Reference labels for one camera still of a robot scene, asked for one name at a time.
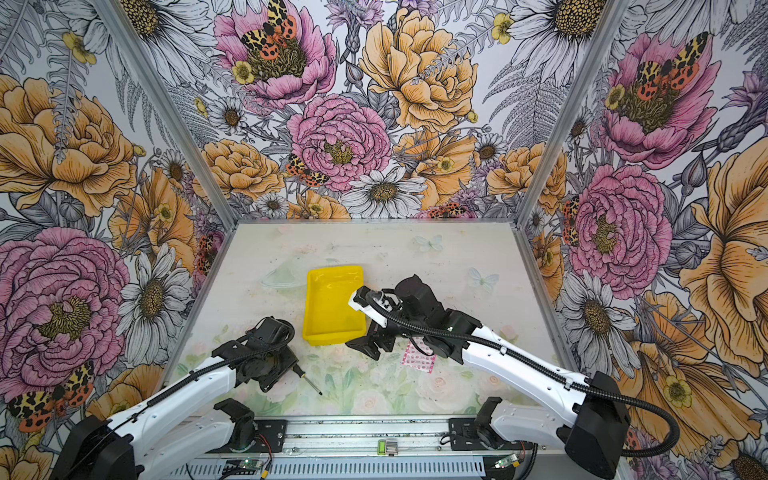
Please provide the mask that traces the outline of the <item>black yellow handled screwdriver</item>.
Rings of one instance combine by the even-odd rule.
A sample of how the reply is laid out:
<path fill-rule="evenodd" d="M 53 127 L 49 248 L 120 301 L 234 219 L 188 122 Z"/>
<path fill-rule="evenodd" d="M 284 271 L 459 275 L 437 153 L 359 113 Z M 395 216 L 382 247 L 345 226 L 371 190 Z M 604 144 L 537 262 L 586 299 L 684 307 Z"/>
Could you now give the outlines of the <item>black yellow handled screwdriver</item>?
<path fill-rule="evenodd" d="M 320 388 L 309 379 L 306 372 L 300 367 L 298 363 L 294 364 L 292 366 L 292 371 L 302 380 L 304 380 L 318 395 L 322 396 L 323 392 L 320 390 Z"/>

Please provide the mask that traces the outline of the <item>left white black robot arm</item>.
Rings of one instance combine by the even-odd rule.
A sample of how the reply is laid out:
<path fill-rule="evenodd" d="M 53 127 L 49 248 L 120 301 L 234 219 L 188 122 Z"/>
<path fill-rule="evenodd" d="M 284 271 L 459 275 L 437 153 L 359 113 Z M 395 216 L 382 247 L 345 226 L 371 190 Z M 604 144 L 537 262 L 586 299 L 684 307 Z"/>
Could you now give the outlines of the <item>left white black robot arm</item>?
<path fill-rule="evenodd" d="M 293 368 L 294 326 L 265 317 L 219 345 L 196 369 L 137 405 L 101 420 L 88 416 L 69 433 L 54 479 L 160 479 L 212 450 L 248 449 L 254 413 L 228 393 L 254 381 L 262 390 Z"/>

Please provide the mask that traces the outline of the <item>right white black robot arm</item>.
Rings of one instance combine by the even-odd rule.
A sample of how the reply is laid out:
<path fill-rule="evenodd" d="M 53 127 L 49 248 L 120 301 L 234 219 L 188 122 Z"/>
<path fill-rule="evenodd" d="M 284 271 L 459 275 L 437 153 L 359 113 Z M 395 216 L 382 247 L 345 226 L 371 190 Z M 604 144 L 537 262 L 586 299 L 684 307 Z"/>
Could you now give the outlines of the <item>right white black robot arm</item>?
<path fill-rule="evenodd" d="M 418 337 L 433 355 L 496 376 L 546 409 L 525 419 L 510 403 L 487 400 L 476 417 L 478 435 L 496 449 L 503 442 L 563 447 L 567 456 L 602 479 L 616 476 L 629 429 L 616 381 L 601 372 L 588 377 L 548 363 L 504 340 L 480 320 L 446 308 L 418 276 L 393 289 L 362 286 L 348 305 L 367 316 L 368 332 L 348 347 L 372 359 L 392 351 L 398 338 Z"/>

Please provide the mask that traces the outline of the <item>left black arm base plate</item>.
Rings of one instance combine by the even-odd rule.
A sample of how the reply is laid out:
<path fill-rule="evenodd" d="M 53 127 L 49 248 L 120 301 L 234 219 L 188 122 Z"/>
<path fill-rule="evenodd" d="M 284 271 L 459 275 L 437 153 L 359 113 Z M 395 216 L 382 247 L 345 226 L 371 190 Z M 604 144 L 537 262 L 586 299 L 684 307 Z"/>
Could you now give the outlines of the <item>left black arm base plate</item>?
<path fill-rule="evenodd" d="M 239 453 L 281 453 L 287 426 L 286 420 L 252 420 L 234 434 L 234 445 L 231 449 Z"/>

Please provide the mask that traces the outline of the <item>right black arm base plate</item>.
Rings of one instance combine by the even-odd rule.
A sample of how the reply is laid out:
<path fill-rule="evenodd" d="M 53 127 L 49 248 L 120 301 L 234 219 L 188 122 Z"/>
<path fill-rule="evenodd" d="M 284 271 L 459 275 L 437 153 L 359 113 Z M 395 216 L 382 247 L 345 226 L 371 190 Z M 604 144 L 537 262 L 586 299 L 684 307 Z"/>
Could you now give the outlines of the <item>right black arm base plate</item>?
<path fill-rule="evenodd" d="M 532 442 L 503 440 L 489 426 L 478 426 L 474 418 L 448 419 L 448 446 L 452 451 L 520 451 L 534 447 Z"/>

